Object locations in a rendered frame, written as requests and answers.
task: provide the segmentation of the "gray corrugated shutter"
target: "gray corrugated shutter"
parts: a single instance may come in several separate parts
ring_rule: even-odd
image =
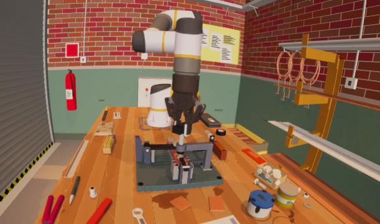
[[[0,194],[52,141],[44,7],[0,1]]]

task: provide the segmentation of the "fire extinguisher label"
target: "fire extinguisher label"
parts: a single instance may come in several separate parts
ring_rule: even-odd
[[[65,90],[65,95],[67,96],[67,100],[72,100],[72,90]]]

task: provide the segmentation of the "concrete floor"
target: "concrete floor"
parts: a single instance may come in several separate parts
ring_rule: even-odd
[[[34,224],[46,204],[47,197],[60,179],[62,171],[81,144],[81,140],[56,140],[56,142],[60,142],[61,145],[0,216],[0,224]]]

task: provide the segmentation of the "wooden workbench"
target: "wooden workbench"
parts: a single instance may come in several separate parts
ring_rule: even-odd
[[[122,119],[113,119],[113,112],[122,112]],[[291,210],[282,210],[277,205],[272,208],[271,216],[265,221],[256,221],[246,213],[249,194],[260,188],[253,184],[253,173],[258,165],[241,150],[249,146],[226,130],[226,136],[216,136],[228,151],[227,159],[220,161],[213,154],[212,163],[224,178],[222,185],[185,190],[170,190],[158,192],[137,192],[136,190],[136,157],[134,137],[141,136],[143,142],[165,144],[168,137],[178,141],[178,136],[170,131],[141,131],[139,117],[147,117],[149,108],[110,108],[105,122],[115,122],[114,134],[116,144],[111,155],[103,154],[103,142],[106,136],[94,136],[94,131],[101,122],[104,111],[85,136],[89,144],[80,160],[76,174],[72,179],[64,178],[68,169],[62,173],[53,190],[55,200],[60,194],[65,200],[56,218],[55,224],[86,223],[105,198],[111,198],[112,206],[101,219],[100,223],[134,224],[132,216],[134,208],[144,211],[147,224],[193,224],[204,223],[219,218],[234,215],[240,224],[245,223],[342,223],[332,212],[318,203],[312,197],[303,198],[302,190]],[[216,128],[208,128],[201,121],[193,125],[192,134],[185,142],[205,142],[208,138],[205,130],[215,133]],[[76,197],[69,204],[69,198],[76,176],[81,177]],[[89,196],[89,188],[94,186],[98,193],[96,198]],[[267,188],[275,195],[277,190]],[[208,197],[220,195],[225,202],[225,212],[210,212]],[[192,206],[180,212],[170,201],[184,196]],[[313,205],[312,209],[303,206],[304,201]],[[39,213],[35,224],[41,224],[44,208]]]

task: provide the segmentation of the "red sign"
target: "red sign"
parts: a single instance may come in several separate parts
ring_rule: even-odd
[[[79,57],[79,43],[65,44],[65,57]]]

